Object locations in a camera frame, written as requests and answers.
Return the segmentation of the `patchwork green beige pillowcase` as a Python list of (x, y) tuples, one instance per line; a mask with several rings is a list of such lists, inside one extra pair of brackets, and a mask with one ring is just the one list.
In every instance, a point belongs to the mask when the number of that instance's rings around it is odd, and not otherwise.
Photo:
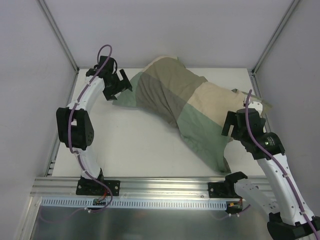
[(155, 58), (113, 105), (156, 114), (179, 130), (186, 145), (212, 170), (229, 174), (224, 156), (231, 137), (222, 130), (229, 111), (244, 107), (247, 92), (227, 89), (188, 70), (177, 57)]

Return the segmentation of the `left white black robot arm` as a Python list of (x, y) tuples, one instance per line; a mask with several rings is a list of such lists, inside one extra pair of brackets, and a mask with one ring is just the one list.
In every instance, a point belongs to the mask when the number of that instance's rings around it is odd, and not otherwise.
[(133, 90), (124, 69), (120, 69), (119, 73), (115, 70), (102, 70), (95, 76), (96, 72), (96, 69), (89, 69), (79, 95), (66, 107), (56, 110), (59, 141), (75, 155), (81, 169), (80, 179), (88, 181), (87, 189), (93, 195), (101, 194), (105, 184), (102, 181), (103, 171), (91, 148), (95, 131), (90, 111), (99, 95), (104, 95), (107, 101), (115, 101), (117, 94)]

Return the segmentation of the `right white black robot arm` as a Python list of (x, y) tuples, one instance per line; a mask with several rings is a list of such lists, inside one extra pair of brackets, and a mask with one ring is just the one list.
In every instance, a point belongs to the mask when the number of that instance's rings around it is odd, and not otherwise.
[(320, 218), (302, 197), (280, 138), (273, 132), (264, 132), (265, 122), (247, 103), (243, 109), (227, 112), (221, 134), (230, 133), (257, 161), (275, 200), (262, 193), (241, 171), (225, 177), (224, 192), (228, 197), (245, 199), (266, 217), (267, 230), (274, 240), (297, 240), (309, 235), (319, 239)]

